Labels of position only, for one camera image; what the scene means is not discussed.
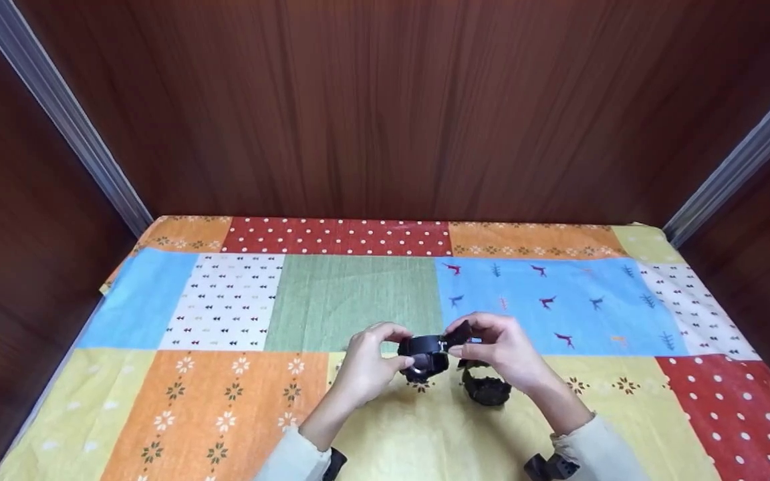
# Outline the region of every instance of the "orange patch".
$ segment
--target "orange patch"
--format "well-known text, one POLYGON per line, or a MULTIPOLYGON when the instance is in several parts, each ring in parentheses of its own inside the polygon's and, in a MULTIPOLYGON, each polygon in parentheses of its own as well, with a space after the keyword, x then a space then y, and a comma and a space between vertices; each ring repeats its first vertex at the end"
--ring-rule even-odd
MULTIPOLYGON (((230 227, 226 216, 161 216, 141 234, 128 257, 137 255, 144 247, 181 253, 217 253, 230 227)), ((111 289, 120 265, 115 268, 100 292, 111 289)))
POLYGON ((450 241, 456 257, 604 259, 626 256, 610 227, 592 224, 450 222, 450 241))
POLYGON ((252 479, 326 391, 327 353, 159 351, 103 479, 252 479))

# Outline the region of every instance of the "hand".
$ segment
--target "hand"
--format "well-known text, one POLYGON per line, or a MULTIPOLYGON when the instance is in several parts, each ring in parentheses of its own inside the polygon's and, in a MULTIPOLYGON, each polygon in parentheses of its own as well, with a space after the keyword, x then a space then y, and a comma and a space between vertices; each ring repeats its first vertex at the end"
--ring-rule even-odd
POLYGON ((488 362, 507 383, 527 395, 531 395, 529 391, 535 387, 557 379, 515 317, 471 313, 453 321, 445 333, 453 331, 465 320, 471 324, 473 335, 483 343, 451 347, 448 352, 452 356, 488 362))
POLYGON ((384 359, 379 347, 382 342, 400 342, 407 337, 412 337, 409 329, 395 323, 375 323, 353 335, 329 393, 343 399, 352 409, 376 399, 397 371, 415 362, 406 356, 384 359))

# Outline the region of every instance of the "white sleeve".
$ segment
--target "white sleeve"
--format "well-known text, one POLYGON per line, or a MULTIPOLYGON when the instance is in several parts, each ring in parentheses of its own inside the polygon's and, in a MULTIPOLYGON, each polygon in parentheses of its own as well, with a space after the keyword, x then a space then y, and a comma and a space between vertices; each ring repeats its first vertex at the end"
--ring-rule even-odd
POLYGON ((581 466, 571 481, 648 481, 632 448, 599 416, 565 436, 551 436, 554 452, 581 466))
POLYGON ((290 428, 254 481, 320 481, 330 464, 331 450, 320 452, 297 428, 290 428))

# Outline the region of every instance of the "blue patch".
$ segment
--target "blue patch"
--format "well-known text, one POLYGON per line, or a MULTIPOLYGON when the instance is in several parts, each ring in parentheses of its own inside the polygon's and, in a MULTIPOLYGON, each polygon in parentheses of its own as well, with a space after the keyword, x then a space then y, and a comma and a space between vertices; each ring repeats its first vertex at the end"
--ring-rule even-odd
POLYGON ((688 354, 638 272, 629 258, 436 259, 444 325, 488 311, 516 317, 542 354, 688 354))
POLYGON ((143 249, 126 259, 77 347, 158 348, 198 256, 143 249))

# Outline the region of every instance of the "tablecloth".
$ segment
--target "tablecloth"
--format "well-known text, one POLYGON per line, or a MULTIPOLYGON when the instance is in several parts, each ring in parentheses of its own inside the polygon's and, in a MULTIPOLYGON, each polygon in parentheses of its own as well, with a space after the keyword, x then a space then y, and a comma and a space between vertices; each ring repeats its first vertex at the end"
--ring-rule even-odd
MULTIPOLYGON (((651 478, 770 479, 770 371, 657 228, 165 216, 103 290, 0 479, 251 479, 352 333, 471 311, 516 316, 651 478)), ((339 479, 526 479, 549 431, 452 366, 397 375, 334 445, 339 479)))

